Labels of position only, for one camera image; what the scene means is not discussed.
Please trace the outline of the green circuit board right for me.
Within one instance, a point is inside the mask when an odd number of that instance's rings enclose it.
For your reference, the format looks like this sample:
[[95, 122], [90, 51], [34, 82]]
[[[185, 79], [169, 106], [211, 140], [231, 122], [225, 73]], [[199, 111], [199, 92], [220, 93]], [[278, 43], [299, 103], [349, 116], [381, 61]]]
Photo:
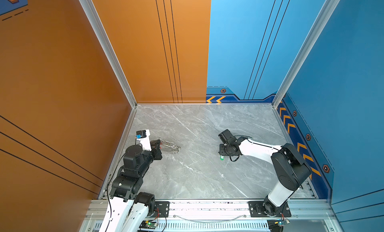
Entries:
[[283, 232], [284, 226], [291, 223], [289, 220], [268, 220], [267, 222], [270, 232]]

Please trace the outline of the aluminium corner post right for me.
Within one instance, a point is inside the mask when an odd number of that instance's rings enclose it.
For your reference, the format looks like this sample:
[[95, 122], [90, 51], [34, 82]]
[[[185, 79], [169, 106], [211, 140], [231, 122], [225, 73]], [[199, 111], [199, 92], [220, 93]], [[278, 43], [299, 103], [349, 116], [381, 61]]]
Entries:
[[287, 93], [295, 77], [299, 73], [339, 2], [340, 0], [325, 0], [272, 102], [272, 107], [274, 109], [277, 109], [280, 102], [282, 102], [284, 95]]

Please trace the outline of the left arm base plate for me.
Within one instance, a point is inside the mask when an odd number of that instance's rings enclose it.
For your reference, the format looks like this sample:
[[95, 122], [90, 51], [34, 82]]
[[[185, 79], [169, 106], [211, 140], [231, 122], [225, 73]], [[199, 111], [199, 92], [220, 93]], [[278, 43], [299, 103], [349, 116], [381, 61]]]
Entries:
[[170, 212], [169, 201], [155, 201], [154, 211], [150, 213], [150, 218], [168, 218]]

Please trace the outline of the green circuit board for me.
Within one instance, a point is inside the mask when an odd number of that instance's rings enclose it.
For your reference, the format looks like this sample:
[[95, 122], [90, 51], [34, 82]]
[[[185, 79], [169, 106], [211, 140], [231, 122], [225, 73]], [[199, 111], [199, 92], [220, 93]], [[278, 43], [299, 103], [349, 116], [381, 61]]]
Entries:
[[143, 221], [139, 226], [139, 231], [155, 230], [159, 226], [156, 221]]
[[267, 222], [270, 232], [283, 232], [284, 226], [291, 223], [289, 220], [268, 220]]

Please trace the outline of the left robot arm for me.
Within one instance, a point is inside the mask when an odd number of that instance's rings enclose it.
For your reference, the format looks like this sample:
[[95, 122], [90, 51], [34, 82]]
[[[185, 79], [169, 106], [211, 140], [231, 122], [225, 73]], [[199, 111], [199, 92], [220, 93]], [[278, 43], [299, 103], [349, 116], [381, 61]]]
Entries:
[[146, 217], [155, 210], [155, 196], [140, 192], [144, 176], [153, 161], [162, 159], [161, 141], [130, 146], [123, 156], [123, 166], [112, 182], [108, 207], [101, 232], [137, 232]]

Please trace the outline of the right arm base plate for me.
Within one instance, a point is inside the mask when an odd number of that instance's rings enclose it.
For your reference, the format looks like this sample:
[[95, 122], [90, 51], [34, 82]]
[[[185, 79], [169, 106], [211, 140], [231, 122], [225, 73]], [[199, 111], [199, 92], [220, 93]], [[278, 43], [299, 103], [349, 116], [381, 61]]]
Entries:
[[292, 216], [288, 202], [284, 202], [280, 207], [276, 207], [270, 202], [250, 201], [248, 206], [252, 218], [290, 218]]

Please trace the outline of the aluminium corner post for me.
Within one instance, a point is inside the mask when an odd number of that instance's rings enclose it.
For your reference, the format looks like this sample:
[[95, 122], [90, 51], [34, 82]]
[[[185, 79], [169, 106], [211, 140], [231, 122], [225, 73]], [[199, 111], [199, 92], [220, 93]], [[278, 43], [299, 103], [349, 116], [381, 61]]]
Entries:
[[277, 109], [280, 102], [282, 102], [284, 95], [287, 93], [295, 77], [299, 73], [339, 2], [340, 0], [325, 0], [272, 102], [272, 107], [274, 109]]
[[126, 75], [122, 69], [122, 66], [118, 60], [118, 57], [114, 51], [114, 48], [110, 42], [107, 32], [103, 26], [103, 23], [99, 17], [96, 7], [92, 0], [79, 0], [83, 11], [85, 12], [87, 19], [101, 45], [106, 58], [108, 59], [111, 68], [113, 69], [115, 76], [131, 106], [131, 108], [137, 108], [137, 101], [134, 97], [132, 89], [128, 83]]

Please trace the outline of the green circuit board left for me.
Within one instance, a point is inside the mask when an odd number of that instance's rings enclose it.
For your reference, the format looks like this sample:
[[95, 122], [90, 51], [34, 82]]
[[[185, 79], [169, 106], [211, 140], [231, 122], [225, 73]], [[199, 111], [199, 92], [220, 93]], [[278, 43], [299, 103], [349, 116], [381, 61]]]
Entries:
[[159, 226], [156, 221], [143, 221], [139, 226], [139, 231], [155, 230]]

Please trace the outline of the aluminium corner post left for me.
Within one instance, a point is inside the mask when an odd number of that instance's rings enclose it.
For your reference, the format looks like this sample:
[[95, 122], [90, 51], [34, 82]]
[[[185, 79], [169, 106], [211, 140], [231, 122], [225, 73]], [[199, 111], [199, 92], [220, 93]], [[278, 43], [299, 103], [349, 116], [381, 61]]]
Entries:
[[122, 66], [118, 60], [118, 57], [114, 51], [114, 48], [110, 42], [107, 32], [103, 26], [103, 23], [99, 17], [96, 7], [92, 0], [79, 0], [83, 11], [85, 12], [87, 19], [101, 45], [106, 58], [108, 59], [111, 68], [113, 69], [115, 76], [131, 106], [131, 108], [137, 108], [137, 101], [134, 97], [132, 89], [128, 83], [126, 75], [122, 69]]

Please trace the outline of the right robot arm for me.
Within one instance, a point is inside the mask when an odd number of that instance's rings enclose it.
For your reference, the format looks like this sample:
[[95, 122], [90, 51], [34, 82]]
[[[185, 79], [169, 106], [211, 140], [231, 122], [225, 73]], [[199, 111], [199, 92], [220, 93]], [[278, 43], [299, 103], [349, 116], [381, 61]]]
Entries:
[[229, 157], [236, 162], [240, 156], [266, 161], [274, 166], [278, 182], [263, 202], [249, 202], [252, 217], [291, 216], [288, 199], [311, 175], [312, 170], [292, 144], [273, 146], [255, 142], [246, 136], [234, 136], [229, 130], [219, 134], [221, 159]]

